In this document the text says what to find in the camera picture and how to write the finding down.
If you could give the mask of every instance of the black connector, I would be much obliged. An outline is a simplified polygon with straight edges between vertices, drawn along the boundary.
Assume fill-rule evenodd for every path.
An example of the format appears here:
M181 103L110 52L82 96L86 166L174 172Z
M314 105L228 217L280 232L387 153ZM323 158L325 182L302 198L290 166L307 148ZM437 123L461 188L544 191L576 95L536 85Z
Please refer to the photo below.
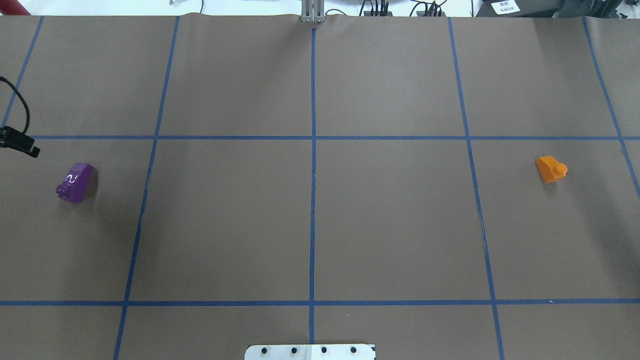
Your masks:
M0 147L8 147L24 152L32 158L37 158L38 154L40 154L40 148L33 146L34 142L35 140L27 134L21 133L10 126L0 129Z

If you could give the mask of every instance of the orange block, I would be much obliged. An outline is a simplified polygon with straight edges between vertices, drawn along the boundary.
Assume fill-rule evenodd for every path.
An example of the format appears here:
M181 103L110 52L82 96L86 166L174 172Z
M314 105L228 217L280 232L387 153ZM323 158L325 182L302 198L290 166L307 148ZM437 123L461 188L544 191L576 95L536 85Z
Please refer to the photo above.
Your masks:
M558 162L551 155L536 159L536 166L545 184L562 179L568 170L565 164Z

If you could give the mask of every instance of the white label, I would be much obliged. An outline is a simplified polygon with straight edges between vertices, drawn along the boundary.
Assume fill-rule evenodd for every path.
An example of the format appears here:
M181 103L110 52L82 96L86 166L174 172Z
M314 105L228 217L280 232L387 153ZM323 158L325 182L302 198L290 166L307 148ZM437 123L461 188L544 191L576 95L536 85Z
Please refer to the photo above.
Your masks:
M518 4L516 4L516 0L498 1L497 3L492 3L491 6L493 6L495 13L498 15L520 11Z

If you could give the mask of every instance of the blue line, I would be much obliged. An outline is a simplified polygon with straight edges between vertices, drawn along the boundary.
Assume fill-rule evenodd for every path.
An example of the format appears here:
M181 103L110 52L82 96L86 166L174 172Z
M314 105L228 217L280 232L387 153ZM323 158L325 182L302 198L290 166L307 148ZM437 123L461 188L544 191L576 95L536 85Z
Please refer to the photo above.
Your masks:
M122 306L122 301L0 300L0 306Z
M464 140L464 136L317 136L318 140Z
M316 29L311 30L311 217L309 244L309 343L315 342L316 300Z
M496 300L497 305L640 304L640 299L522 299Z
M31 135L35 140L153 140L153 135Z
M617 136L470 136L471 140L617 140Z
M460 306L491 305L491 300L317 300L317 306Z
M283 301L129 301L129 306L308 306L306 300Z
M160 135L160 140L311 140L311 136Z
M38 35L40 34L40 28L42 28L43 21L44 21L44 16L41 16L40 21L38 21L38 26L36 27L36 32L33 34L33 38L31 39L31 45L29 45L29 51L27 51L27 56L24 58L24 63L22 63L22 68L20 69L20 74L18 75L18 81L15 82L15 88L18 90L20 90L20 84L22 83L22 77L24 76L24 72L27 71L27 64L31 59L33 48L36 46L36 40L38 40ZM14 100L15 100L15 92L12 92L11 99L9 100L9 105L7 105L6 111L4 112L2 127L4 127L6 125L6 122L9 120L9 114L11 113L11 108L13 107Z
M598 75L600 86L602 87L602 93L604 94L604 99L607 101L607 107L609 108L609 113L611 114L611 120L613 121L613 126L616 128L616 134L618 134L618 140L620 141L620 146L622 147L622 153L625 155L625 161L627 162L627 167L629 169L629 172L631 173L631 180L633 180L634 186L636 188L636 195L640 199L640 185L638 185L636 172L634 171L634 167L631 164L631 159L629 158L629 153L627 152L627 146L625 145L625 140L622 137L620 126L618 125L618 119L616 118L616 113L613 111L613 105L611 104L611 99L609 98L609 92L607 91L607 87L604 85L604 79L602 78L602 73L600 72L600 66L598 66L598 60L596 59L596 52L593 49L593 43L591 42L591 33L589 32L589 26L587 25L587 18L585 16L582 16L582 25L584 25L584 32L587 35L587 43L589 44L589 51L591 52L591 59L593 60L593 66L596 69L596 74Z
M124 293L124 303L122 304L122 314L120 315L120 326L118 327L118 337L116 339L116 346L113 351L113 360L118 360L118 356L120 355L120 345L122 344L122 334L124 332L124 324L127 318L129 296L131 295L131 283L133 281L133 273L136 268L136 258L138 256L138 245L140 244L140 234L142 233L142 216L145 214L145 208L147 207L149 180L151 179L151 171L153 170L154 160L156 158L156 147L158 143L158 137L160 134L160 125L162 124L164 99L166 98L166 89L169 86L169 76L171 74L171 64L173 61L173 50L175 49L175 39L178 35L179 24L180 24L180 17L176 16L175 25L173 26L173 38L171 40L171 49L169 50L169 60L167 61L166 74L164 75L164 86L162 89L162 96L160 98L160 108L158 109L158 117L156 120L156 131L154 133L154 143L151 146L151 157L149 158L149 166L147 168L147 179L145 180L145 189L142 195L142 203L140 205L140 214L138 215L138 228L136 230L136 239L134 240L134 243L133 243L131 263L129 264L129 275L127 276L127 287Z
M491 295L491 300L494 302L492 304L493 310L493 324L495 326L495 337L498 344L498 354L500 356L500 360L504 360L504 348L502 346L502 331L500 329L500 318L498 316L498 307L495 304L495 289L493 287L493 274L491 271L491 260L489 258L489 246L486 242L486 231L484 229L484 218L482 214L482 203L480 201L480 191L478 190L478 182L476 176L476 165L474 163L474 155L473 150L471 148L471 135L469 133L469 124L467 121L467 107L465 106L465 96L462 92L462 80L460 78L460 66L458 65L458 54L456 51L456 39L453 34L453 23L451 18L447 18L449 21L449 35L451 36L451 51L453 53L453 64L456 69L456 82L458 83L458 97L460 98L460 110L462 112L462 122L465 126L465 136L467 137L467 152L469 156L469 165L471 167L471 178L474 184L474 193L476 194L476 208L478 212L478 217L480 218L480 226L482 228L482 241L484 244L484 265L486 267L486 277L489 282L489 294Z

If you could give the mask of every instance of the purple plastic toy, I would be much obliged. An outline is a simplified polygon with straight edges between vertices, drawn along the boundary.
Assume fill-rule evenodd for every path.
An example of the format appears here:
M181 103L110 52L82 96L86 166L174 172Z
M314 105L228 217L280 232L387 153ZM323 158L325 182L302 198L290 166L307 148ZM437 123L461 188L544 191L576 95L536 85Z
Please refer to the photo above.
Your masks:
M70 202L82 202L92 172L93 166L76 163L69 170L65 180L56 188L58 197Z

